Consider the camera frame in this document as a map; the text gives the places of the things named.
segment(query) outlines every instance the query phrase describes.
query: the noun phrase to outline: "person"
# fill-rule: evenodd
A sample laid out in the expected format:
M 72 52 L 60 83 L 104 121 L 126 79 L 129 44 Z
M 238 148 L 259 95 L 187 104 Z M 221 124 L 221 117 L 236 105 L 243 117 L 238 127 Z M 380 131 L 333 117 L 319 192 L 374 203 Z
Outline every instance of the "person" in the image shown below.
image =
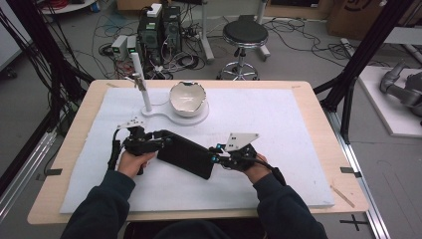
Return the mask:
M 90 191 L 72 215 L 61 238 L 117 238 L 128 214 L 127 200 L 135 188 L 132 179 L 154 156 L 154 152 L 134 156 L 125 151 L 117 171 L 109 170 L 103 182 Z M 260 154 L 257 158 L 267 161 Z M 244 173 L 257 190 L 258 215 L 269 238 L 326 238 L 323 226 L 314 219 L 300 196 L 277 181 L 267 167 L 255 163 Z M 205 220 L 173 223 L 154 238 L 230 239 L 220 228 Z

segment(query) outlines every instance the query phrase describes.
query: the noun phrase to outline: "hand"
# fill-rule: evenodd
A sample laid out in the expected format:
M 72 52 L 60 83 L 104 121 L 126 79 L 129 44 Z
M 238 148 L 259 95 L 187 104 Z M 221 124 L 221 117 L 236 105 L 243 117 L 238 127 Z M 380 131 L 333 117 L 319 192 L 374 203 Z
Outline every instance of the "hand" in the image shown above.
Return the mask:
M 267 162 L 267 159 L 259 153 L 257 154 L 257 159 Z M 268 169 L 266 166 L 255 162 L 255 164 L 252 167 L 248 168 L 248 170 L 244 171 L 244 173 L 248 176 L 252 184 L 255 184 L 261 178 L 271 173 L 271 170 Z
M 141 156 L 135 156 L 127 151 L 124 151 L 120 158 L 117 171 L 134 178 L 139 172 L 139 169 L 145 168 L 148 161 L 155 157 L 155 152 L 145 153 Z

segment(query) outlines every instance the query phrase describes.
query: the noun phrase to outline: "wooden table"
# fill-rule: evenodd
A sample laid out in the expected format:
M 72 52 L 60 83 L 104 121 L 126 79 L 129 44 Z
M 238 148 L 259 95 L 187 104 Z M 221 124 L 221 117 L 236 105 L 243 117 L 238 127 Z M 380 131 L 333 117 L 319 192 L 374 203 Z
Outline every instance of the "wooden table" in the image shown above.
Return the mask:
M 368 203 L 353 173 L 342 173 L 350 167 L 322 111 L 316 95 L 307 82 L 284 81 L 197 81 L 205 89 L 292 89 L 304 118 L 316 154 L 334 196 L 330 208 L 312 208 L 312 213 L 364 212 Z M 149 88 L 171 88 L 178 81 L 148 81 Z M 67 223 L 71 214 L 59 212 L 68 190 L 71 174 L 92 123 L 108 88 L 133 88 L 129 81 L 94 81 L 63 142 L 52 168 L 62 168 L 61 175 L 48 176 L 28 215 L 31 224 Z M 184 218 L 227 218 L 257 216 L 256 210 L 212 210 L 177 212 L 130 212 L 128 221 L 170 220 Z

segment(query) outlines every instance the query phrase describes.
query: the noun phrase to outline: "stool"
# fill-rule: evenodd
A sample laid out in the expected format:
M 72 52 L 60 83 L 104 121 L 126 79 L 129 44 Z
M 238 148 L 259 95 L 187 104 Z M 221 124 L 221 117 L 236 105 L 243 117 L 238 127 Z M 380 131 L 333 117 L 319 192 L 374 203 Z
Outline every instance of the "stool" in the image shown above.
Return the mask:
M 256 49 L 266 44 L 267 29 L 253 20 L 237 20 L 227 24 L 223 29 L 223 38 L 229 44 L 238 47 L 235 57 L 237 62 L 227 64 L 218 74 L 217 80 L 225 80 L 225 75 L 236 80 L 260 80 L 258 71 L 250 64 L 245 63 L 246 49 Z

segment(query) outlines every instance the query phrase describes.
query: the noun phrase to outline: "person's right hand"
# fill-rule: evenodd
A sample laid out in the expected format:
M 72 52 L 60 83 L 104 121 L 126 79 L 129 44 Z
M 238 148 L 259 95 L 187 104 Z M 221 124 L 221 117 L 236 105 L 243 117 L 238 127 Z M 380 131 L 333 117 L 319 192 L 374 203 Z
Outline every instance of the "person's right hand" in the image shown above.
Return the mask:
M 257 159 L 267 162 L 267 159 L 259 153 L 257 154 Z M 261 178 L 271 173 L 271 170 L 268 169 L 266 166 L 255 162 L 255 164 L 252 167 L 248 168 L 248 170 L 244 171 L 244 173 L 248 176 L 252 184 L 255 184 Z

